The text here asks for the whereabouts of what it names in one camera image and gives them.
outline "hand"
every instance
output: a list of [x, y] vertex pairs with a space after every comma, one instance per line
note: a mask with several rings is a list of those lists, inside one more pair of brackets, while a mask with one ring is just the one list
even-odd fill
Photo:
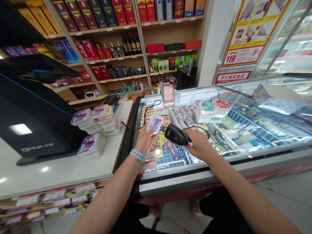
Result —
[[186, 135], [191, 139], [193, 147], [186, 145], [185, 148], [196, 158], [205, 161], [208, 165], [213, 164], [220, 156], [211, 146], [207, 136], [199, 130], [184, 130]]
[[152, 143], [157, 137], [158, 134], [154, 135], [155, 129], [152, 129], [150, 132], [146, 131], [147, 123], [141, 129], [140, 134], [137, 138], [135, 150], [141, 151], [142, 154], [147, 155], [152, 147]]

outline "counter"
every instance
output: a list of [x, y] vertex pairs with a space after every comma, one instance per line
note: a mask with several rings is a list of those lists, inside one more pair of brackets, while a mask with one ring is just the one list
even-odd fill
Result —
[[[128, 123], [133, 101], [120, 102], [116, 117]], [[0, 138], [0, 200], [111, 178], [123, 143], [119, 136], [108, 137], [102, 155], [95, 159], [66, 158], [17, 166], [21, 156]]]

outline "poster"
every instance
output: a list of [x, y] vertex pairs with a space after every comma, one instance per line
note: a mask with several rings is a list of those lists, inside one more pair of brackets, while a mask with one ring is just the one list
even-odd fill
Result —
[[243, 0], [221, 67], [256, 64], [290, 0]]
[[218, 77], [215, 83], [219, 84], [219, 83], [227, 83], [227, 82], [232, 82], [232, 81], [246, 80], [248, 79], [250, 73], [251, 71], [218, 74]]

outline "freezer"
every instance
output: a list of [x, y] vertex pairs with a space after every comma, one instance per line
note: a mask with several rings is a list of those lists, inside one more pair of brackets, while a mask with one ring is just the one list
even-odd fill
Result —
[[[148, 108], [151, 115], [163, 117], [161, 129], [173, 123], [180, 128], [200, 126], [210, 134], [210, 143], [250, 182], [273, 178], [312, 168], [312, 76], [308, 73], [237, 81], [223, 86], [211, 85], [180, 91], [179, 104]], [[257, 106], [252, 93], [259, 85], [283, 86], [304, 97], [307, 105], [291, 115]], [[161, 95], [137, 98], [129, 118], [129, 128], [143, 125], [145, 109]], [[229, 105], [220, 110], [219, 102]], [[213, 115], [200, 115], [213, 104]], [[133, 149], [139, 130], [125, 135], [119, 164]], [[149, 166], [137, 176], [131, 199], [155, 205], [200, 195], [222, 186], [209, 165], [191, 155], [185, 147], [174, 145], [163, 136], [153, 143], [147, 156]]]

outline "tile floor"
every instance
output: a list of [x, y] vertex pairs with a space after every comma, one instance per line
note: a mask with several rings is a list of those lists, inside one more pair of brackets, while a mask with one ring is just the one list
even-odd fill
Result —
[[[304, 234], [312, 234], [312, 171], [288, 175], [254, 184], [278, 209], [280, 209]], [[211, 217], [193, 219], [190, 207], [195, 198], [167, 203], [162, 208], [156, 230], [177, 234], [200, 234]], [[80, 212], [63, 217], [53, 217], [31, 225], [32, 234], [67, 234], [75, 224]], [[154, 220], [141, 219], [151, 228]], [[19, 233], [16, 227], [13, 233]]]

